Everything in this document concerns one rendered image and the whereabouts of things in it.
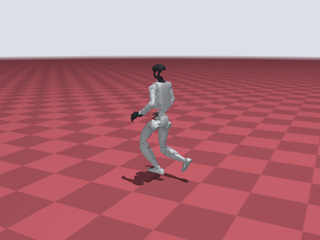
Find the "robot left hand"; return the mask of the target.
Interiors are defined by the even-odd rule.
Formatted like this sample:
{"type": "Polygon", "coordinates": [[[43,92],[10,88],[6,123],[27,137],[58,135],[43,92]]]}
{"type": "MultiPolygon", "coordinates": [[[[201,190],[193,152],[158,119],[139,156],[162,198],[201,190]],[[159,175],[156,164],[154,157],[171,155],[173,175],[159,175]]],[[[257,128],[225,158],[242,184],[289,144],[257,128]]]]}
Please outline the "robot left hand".
{"type": "Polygon", "coordinates": [[[131,114],[131,121],[133,122],[134,119],[136,119],[137,117],[142,117],[142,116],[143,116],[142,114],[139,115],[139,112],[134,111],[134,113],[131,114]]]}

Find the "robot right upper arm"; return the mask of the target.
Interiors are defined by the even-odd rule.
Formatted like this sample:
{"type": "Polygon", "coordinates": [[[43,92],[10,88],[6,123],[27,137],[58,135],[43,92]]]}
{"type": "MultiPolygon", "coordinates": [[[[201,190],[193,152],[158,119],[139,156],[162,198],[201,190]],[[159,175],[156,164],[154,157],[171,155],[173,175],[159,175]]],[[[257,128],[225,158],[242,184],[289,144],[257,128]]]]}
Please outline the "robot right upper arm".
{"type": "Polygon", "coordinates": [[[173,93],[173,89],[172,89],[172,83],[169,83],[169,94],[170,94],[170,101],[169,103],[172,104],[175,101],[175,97],[174,97],[174,93],[173,93]]]}

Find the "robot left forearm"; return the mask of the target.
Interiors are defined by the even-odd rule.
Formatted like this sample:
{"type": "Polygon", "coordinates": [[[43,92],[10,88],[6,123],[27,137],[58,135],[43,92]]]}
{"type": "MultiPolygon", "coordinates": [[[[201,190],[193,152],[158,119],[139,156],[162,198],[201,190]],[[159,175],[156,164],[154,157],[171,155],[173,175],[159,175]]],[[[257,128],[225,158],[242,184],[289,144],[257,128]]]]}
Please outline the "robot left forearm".
{"type": "Polygon", "coordinates": [[[142,110],[140,110],[139,112],[138,112],[138,115],[145,115],[146,113],[148,113],[149,111],[151,111],[151,108],[150,108],[150,106],[151,106],[151,101],[142,109],[142,110]]]}

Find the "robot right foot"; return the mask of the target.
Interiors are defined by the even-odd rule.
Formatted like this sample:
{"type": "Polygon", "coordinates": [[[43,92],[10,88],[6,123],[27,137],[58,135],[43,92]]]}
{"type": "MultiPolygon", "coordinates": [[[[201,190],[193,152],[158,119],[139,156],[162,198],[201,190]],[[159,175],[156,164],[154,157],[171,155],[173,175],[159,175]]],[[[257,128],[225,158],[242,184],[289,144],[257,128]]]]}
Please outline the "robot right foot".
{"type": "Polygon", "coordinates": [[[186,169],[189,167],[190,163],[192,162],[192,160],[190,158],[186,158],[183,166],[182,166],[182,170],[181,172],[183,173],[184,171],[186,171],[186,169]]]}

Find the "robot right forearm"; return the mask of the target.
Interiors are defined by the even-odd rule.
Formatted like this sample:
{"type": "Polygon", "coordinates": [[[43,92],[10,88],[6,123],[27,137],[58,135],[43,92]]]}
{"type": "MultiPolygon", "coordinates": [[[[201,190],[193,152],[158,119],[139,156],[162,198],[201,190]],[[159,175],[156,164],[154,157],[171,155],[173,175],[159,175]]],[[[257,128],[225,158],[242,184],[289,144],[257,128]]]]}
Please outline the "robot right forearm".
{"type": "Polygon", "coordinates": [[[164,109],[164,112],[167,112],[171,106],[172,106],[172,103],[171,104],[169,103],[169,107],[167,109],[164,109]]]}

